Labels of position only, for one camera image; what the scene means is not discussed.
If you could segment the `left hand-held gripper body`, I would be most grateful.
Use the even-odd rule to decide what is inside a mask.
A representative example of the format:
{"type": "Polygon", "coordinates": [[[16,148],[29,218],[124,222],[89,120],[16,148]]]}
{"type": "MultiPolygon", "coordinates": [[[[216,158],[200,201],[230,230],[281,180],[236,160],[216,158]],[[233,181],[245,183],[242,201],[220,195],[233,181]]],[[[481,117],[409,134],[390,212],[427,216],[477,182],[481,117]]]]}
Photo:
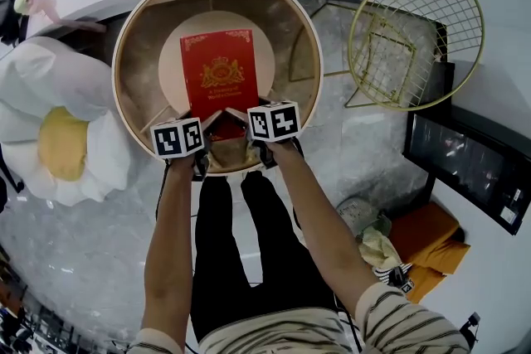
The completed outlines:
{"type": "Polygon", "coordinates": [[[176,158],[193,157],[194,181],[207,175],[207,145],[199,118],[175,119],[150,128],[153,149],[158,158],[170,163],[176,158]]]}

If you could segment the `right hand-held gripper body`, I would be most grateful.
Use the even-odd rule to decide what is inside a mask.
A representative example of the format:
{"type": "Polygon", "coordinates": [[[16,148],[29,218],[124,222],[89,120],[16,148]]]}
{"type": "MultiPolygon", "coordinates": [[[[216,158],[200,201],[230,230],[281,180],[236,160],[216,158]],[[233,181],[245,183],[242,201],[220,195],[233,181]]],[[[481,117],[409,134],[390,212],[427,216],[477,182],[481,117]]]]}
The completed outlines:
{"type": "Polygon", "coordinates": [[[247,110],[247,137],[258,149],[259,158],[266,168],[276,166],[268,143],[292,142],[303,154],[297,135],[301,130],[299,106],[296,102],[281,101],[264,104],[247,110]]]}

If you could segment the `red book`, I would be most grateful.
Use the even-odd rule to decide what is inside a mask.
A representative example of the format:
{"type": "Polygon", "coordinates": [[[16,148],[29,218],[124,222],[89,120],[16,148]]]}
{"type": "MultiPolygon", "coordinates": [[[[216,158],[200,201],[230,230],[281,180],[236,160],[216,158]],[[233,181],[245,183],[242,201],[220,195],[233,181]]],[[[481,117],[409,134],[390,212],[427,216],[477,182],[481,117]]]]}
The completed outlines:
{"type": "Polygon", "coordinates": [[[259,104],[252,30],[209,32],[180,39],[192,116],[218,110],[245,113],[259,104]]]}

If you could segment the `white flower-shaped beanbag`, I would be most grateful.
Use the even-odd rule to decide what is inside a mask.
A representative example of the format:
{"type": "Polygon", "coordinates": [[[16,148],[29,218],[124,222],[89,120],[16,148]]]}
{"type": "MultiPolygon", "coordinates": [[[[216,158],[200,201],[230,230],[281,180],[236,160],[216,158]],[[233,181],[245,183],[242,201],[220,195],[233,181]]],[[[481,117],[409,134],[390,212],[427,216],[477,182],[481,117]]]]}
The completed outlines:
{"type": "Polygon", "coordinates": [[[50,37],[0,59],[0,152],[41,199],[102,202],[129,182],[132,149],[111,69],[50,37]]]}

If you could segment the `person's left forearm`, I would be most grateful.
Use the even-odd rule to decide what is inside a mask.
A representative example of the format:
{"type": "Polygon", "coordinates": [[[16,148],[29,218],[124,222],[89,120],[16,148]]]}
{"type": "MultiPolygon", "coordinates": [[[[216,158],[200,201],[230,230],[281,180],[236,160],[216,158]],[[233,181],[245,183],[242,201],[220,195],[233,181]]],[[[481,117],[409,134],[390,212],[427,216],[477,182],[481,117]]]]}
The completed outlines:
{"type": "Polygon", "coordinates": [[[144,270],[143,328],[184,346],[192,301],[193,157],[171,161],[160,196],[144,270]]]}

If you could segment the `person's right forearm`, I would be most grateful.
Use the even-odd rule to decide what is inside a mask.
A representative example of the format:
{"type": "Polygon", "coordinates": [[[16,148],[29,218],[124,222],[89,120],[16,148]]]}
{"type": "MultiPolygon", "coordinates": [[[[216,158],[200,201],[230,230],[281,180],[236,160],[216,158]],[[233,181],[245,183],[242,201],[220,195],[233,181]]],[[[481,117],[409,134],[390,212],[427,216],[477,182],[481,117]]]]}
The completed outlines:
{"type": "Polygon", "coordinates": [[[268,143],[267,147],[281,171],[312,259],[344,307],[355,314],[359,299],[378,279],[293,143],[268,143]]]}

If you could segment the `round beige side table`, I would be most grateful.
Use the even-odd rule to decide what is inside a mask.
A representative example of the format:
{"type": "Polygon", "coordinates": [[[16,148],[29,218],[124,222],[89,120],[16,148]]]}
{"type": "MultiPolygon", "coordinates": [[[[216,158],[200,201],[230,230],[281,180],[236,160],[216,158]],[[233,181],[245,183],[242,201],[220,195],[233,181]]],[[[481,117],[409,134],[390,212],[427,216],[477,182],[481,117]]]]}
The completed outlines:
{"type": "Polygon", "coordinates": [[[180,40],[251,29],[258,94],[299,106],[309,124],[323,83],[317,31],[297,0],[141,0],[122,26],[112,60],[113,91],[131,136],[154,154],[150,129],[189,110],[180,40]]]}

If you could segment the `grey-green mesh basket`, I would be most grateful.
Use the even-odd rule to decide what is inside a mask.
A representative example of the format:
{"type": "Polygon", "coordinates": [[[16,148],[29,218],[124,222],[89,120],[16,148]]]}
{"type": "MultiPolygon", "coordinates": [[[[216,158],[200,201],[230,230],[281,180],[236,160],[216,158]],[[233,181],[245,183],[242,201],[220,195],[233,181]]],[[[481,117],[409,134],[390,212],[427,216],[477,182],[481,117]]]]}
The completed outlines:
{"type": "Polygon", "coordinates": [[[358,196],[351,196],[337,206],[337,212],[352,231],[355,240],[362,244],[369,240],[388,240],[392,222],[377,207],[358,196]]]}

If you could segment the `person's black trousers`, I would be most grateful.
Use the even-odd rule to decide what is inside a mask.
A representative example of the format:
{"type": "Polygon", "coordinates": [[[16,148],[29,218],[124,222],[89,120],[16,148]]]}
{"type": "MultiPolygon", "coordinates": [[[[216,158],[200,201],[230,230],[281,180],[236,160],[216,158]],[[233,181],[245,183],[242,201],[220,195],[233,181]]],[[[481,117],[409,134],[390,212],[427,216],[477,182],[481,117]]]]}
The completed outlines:
{"type": "Polygon", "coordinates": [[[223,327],[266,314],[337,310],[332,289],[297,238],[270,180],[259,171],[250,172],[241,190],[256,228],[262,282],[250,286],[243,268],[232,232],[229,183],[224,177],[206,178],[195,227],[191,306],[192,327],[200,342],[223,327]]]}

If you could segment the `cream cloth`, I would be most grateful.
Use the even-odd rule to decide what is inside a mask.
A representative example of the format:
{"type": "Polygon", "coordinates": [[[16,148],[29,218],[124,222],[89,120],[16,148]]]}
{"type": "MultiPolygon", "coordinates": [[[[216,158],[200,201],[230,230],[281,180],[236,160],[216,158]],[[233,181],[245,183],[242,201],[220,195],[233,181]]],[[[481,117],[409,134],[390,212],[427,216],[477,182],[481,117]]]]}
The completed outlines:
{"type": "Polygon", "coordinates": [[[376,269],[393,269],[402,263],[392,242],[371,226],[362,233],[358,248],[365,262],[376,269]]]}

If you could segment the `black white striped cloth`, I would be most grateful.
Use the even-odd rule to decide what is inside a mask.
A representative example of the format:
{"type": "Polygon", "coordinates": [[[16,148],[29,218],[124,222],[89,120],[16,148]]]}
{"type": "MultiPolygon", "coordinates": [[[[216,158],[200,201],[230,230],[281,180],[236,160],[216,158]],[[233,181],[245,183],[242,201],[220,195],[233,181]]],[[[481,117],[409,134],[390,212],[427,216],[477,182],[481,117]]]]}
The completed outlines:
{"type": "Polygon", "coordinates": [[[408,271],[411,267],[411,264],[400,264],[390,269],[373,267],[372,272],[385,284],[401,287],[408,282],[408,271]]]}

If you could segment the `black glass cabinet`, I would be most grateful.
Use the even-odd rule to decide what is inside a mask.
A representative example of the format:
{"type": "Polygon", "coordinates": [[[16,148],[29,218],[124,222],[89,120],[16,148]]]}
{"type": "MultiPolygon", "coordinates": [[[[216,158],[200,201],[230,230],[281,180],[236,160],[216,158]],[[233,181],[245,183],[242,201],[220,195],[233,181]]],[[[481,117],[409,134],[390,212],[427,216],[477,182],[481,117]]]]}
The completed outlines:
{"type": "Polygon", "coordinates": [[[457,106],[411,111],[403,156],[511,235],[531,206],[531,139],[457,106]]]}

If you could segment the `clear bottle pale green lid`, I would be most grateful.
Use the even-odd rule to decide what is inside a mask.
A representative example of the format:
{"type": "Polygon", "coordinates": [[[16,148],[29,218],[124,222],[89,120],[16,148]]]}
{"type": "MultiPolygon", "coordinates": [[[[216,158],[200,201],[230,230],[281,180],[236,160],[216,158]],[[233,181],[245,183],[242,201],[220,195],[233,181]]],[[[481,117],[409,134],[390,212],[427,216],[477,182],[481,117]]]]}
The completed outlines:
{"type": "Polygon", "coordinates": [[[13,9],[23,16],[32,16],[40,12],[49,15],[55,12],[56,0],[14,0],[13,9]]]}

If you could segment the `person's striped shirt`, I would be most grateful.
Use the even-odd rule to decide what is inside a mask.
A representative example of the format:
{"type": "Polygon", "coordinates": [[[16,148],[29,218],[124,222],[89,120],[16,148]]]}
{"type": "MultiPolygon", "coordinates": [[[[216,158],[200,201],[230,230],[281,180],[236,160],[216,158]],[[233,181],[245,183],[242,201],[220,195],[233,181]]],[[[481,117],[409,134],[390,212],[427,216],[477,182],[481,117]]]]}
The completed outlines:
{"type": "Polygon", "coordinates": [[[339,315],[323,308],[271,313],[222,327],[199,344],[200,354],[470,354],[445,317],[384,283],[372,285],[354,315],[363,349],[355,353],[339,315]]]}

